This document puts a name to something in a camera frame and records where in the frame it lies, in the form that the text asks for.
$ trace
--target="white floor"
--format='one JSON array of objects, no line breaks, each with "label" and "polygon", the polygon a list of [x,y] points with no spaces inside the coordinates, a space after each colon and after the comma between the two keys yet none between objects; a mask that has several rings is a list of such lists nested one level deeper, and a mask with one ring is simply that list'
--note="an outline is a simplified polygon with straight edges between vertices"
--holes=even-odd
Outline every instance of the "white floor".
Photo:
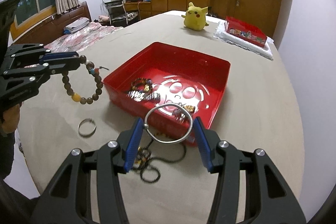
[{"label": "white floor", "polygon": [[36,198],[40,196],[40,193],[37,191],[36,186],[32,180],[32,177],[29,173],[28,167],[26,165],[25,158],[18,148],[19,143],[19,133],[15,131],[15,145],[14,145],[14,161],[12,166],[12,171],[4,181],[19,191],[21,194],[25,195],[28,198]]}]

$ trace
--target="black cord necklace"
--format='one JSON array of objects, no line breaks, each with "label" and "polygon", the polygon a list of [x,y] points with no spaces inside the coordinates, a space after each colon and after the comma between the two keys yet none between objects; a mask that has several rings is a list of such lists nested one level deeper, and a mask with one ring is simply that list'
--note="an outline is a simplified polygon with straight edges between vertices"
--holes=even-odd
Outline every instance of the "black cord necklace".
[{"label": "black cord necklace", "polygon": [[[162,157],[150,157],[152,155],[152,152],[149,150],[149,147],[153,143],[153,141],[154,140],[151,140],[149,142],[149,144],[144,148],[139,147],[137,157],[136,157],[136,161],[135,161],[136,164],[138,164],[139,166],[138,167],[133,166],[133,168],[132,168],[133,171],[135,171],[136,173],[138,173],[140,175],[141,180],[143,182],[146,182],[146,183],[156,183],[161,178],[160,170],[157,167],[151,165],[152,161],[160,160],[160,161],[168,163],[168,164],[175,164],[175,163],[178,163],[178,162],[182,161],[185,158],[185,155],[187,153],[187,148],[186,148],[185,144],[180,143],[183,147],[183,154],[177,160],[168,160],[168,159],[165,159],[165,158],[162,158]],[[157,177],[153,180],[148,180],[148,179],[143,177],[143,174],[144,174],[145,171],[154,171],[154,172],[157,173]]]}]

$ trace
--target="silver bolt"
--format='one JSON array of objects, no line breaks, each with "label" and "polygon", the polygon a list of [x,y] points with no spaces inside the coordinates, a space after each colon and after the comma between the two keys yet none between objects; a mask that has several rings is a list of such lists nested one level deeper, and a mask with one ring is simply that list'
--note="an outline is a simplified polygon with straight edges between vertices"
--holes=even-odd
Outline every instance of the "silver bolt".
[{"label": "silver bolt", "polygon": [[110,148],[115,148],[118,146],[118,143],[116,141],[109,141],[107,146]]},{"label": "silver bolt", "polygon": [[263,155],[265,155],[265,151],[262,150],[262,149],[257,149],[256,153],[257,153],[258,156],[263,156]]},{"label": "silver bolt", "polygon": [[229,143],[227,141],[220,141],[218,145],[222,148],[227,148],[229,146]]},{"label": "silver bolt", "polygon": [[78,148],[75,148],[71,150],[71,155],[78,156],[81,153],[81,151]]}]

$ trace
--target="black cord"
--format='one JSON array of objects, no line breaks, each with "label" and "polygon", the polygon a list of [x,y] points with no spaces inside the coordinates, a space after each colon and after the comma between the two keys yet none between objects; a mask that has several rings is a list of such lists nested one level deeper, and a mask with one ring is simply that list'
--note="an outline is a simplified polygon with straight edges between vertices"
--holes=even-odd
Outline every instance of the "black cord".
[{"label": "black cord", "polygon": [[[144,150],[149,150],[149,147],[153,143],[153,141],[154,140],[151,140],[149,142],[149,144],[144,148]],[[145,183],[156,183],[156,182],[158,182],[159,179],[161,178],[161,172],[157,167],[151,165],[150,163],[154,160],[159,160],[159,161],[162,161],[162,162],[165,162],[165,163],[168,163],[168,164],[175,164],[175,163],[178,163],[178,162],[182,161],[185,158],[185,155],[187,154],[187,148],[186,148],[185,144],[183,144],[183,143],[180,143],[180,144],[183,147],[183,154],[179,159],[168,160],[168,159],[165,159],[163,157],[151,157],[142,166],[140,165],[138,168],[133,167],[132,170],[134,170],[135,172],[139,172],[141,180]],[[148,179],[143,177],[143,174],[144,174],[145,171],[155,171],[157,173],[157,177],[153,180],[148,180]]]}]

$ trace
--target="red plastic tray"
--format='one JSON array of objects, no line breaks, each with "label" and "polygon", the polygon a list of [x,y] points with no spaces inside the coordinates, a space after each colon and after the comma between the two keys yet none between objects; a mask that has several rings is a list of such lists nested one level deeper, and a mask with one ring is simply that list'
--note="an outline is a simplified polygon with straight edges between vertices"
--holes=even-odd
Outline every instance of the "red plastic tray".
[{"label": "red plastic tray", "polygon": [[[136,78],[151,78],[153,89],[161,95],[160,105],[168,102],[193,105],[196,107],[193,118],[200,116],[204,126],[210,128],[224,94],[229,70],[230,63],[226,60],[154,42],[109,74],[103,83],[115,105],[144,118],[156,104],[136,102],[127,97],[127,92]],[[149,116],[148,123],[178,139],[186,133],[189,123],[179,123],[172,116],[174,108],[156,110]],[[186,142],[196,145],[193,132]]]},{"label": "red plastic tray", "polygon": [[225,20],[228,22],[228,28],[226,30],[228,33],[259,47],[265,47],[267,36],[258,27],[234,17],[227,16]]}]

